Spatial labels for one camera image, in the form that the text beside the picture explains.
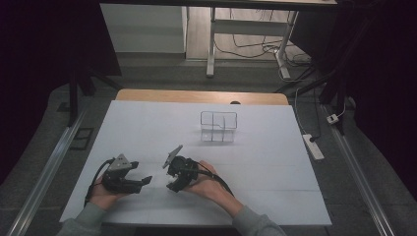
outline wearable hand device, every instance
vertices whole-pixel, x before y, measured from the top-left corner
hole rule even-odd
[[[95,173],[94,179],[92,180],[91,185],[89,186],[89,191],[86,195],[85,205],[89,202],[91,198],[92,189],[95,186],[95,181],[101,169],[106,165],[110,164],[102,176],[101,184],[103,187],[114,194],[138,194],[141,191],[141,188],[144,185],[150,183],[152,176],[144,178],[140,181],[137,180],[127,180],[125,176],[132,169],[138,168],[139,162],[129,160],[125,157],[124,154],[120,154],[117,158],[112,158],[106,160]]]
[[[178,148],[170,152],[165,163],[162,165],[163,169],[169,165],[166,174],[173,177],[173,181],[166,185],[168,189],[178,193],[187,187],[191,181],[197,180],[199,174],[204,174],[219,182],[223,188],[233,196],[233,193],[227,186],[226,182],[224,182],[218,175],[212,173],[205,166],[199,164],[191,158],[185,158],[182,155],[177,155],[182,147],[183,146],[180,145]],[[200,170],[199,165],[201,165],[205,170]]]

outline metal rail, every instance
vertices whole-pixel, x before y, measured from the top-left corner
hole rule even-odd
[[[72,139],[76,135],[77,130],[87,113],[89,105],[90,99],[86,99],[86,102],[82,107],[82,111],[75,120],[74,124],[71,127],[67,127],[62,134],[55,150],[52,152],[47,163],[45,164],[39,179],[27,197],[21,211],[13,222],[12,227],[9,229],[9,232],[7,233],[8,236],[25,235],[27,232],[31,221],[33,220],[33,217],[36,214],[36,211],[40,206],[40,203],[42,202],[43,197],[45,196],[46,191],[48,190],[49,185],[51,184],[55,173],[70,146]]]
[[[321,108],[325,115],[329,116],[328,112],[326,111],[326,108],[323,105],[321,106]],[[371,212],[371,216],[374,218],[378,230],[383,236],[394,236],[395,234],[391,225],[389,224],[387,215],[385,214],[380,202],[378,201],[377,197],[372,191],[372,188],[364,172],[362,171],[362,168],[358,160],[356,159],[355,154],[350,148],[349,142],[347,141],[345,136],[340,135],[335,126],[331,126],[330,128],[343,154],[343,157],[350,170],[350,173],[352,174],[352,177],[356,182],[356,186],[358,187],[359,192],[362,194],[362,198],[365,204],[368,206]]]

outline person's left hand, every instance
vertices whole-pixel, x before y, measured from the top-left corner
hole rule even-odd
[[[95,186],[92,189],[92,195],[89,202],[99,206],[104,210],[110,209],[120,198],[128,196],[129,194],[113,194],[108,192],[101,184],[102,176],[95,181]]]

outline wooden table edge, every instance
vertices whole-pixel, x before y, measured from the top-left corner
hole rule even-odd
[[[132,89],[119,90],[116,100],[159,101],[230,104],[238,101],[247,105],[288,105],[287,97],[282,93],[232,92],[232,91],[196,91]]]

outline dark curtain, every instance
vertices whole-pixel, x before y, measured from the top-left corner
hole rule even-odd
[[[357,126],[417,199],[415,1],[386,1],[351,62]]]
[[[0,2],[1,183],[36,131],[50,93],[84,66],[120,75],[97,1]]]

